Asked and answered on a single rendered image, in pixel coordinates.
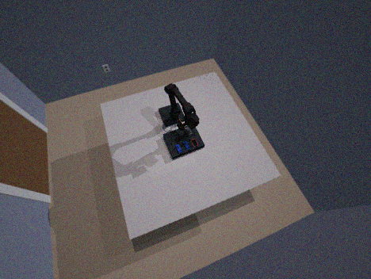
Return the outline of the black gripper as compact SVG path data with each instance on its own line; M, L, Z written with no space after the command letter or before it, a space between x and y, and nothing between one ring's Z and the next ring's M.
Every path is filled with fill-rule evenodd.
M197 120L199 121L199 117L197 115L195 115L195 117L197 118ZM177 126L179 128L179 130L184 130L185 129L185 126L187 125L187 122L189 122L188 120L184 119L185 123L182 124L182 122L178 123Z

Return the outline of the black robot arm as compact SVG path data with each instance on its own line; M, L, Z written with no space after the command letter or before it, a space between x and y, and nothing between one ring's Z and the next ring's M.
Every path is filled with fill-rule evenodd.
M190 129L194 129L196 126L199 125L199 121L195 117L196 111L195 108L186 101L186 99L182 96L181 92L178 90L178 87L171 83L164 87L165 92L169 95L170 104L171 104L171 111L170 117L173 121L179 120L178 115L181 114L180 109L177 107L175 97L178 99L180 104L182 105L182 110L185 114L185 119L188 120L187 126L189 125Z

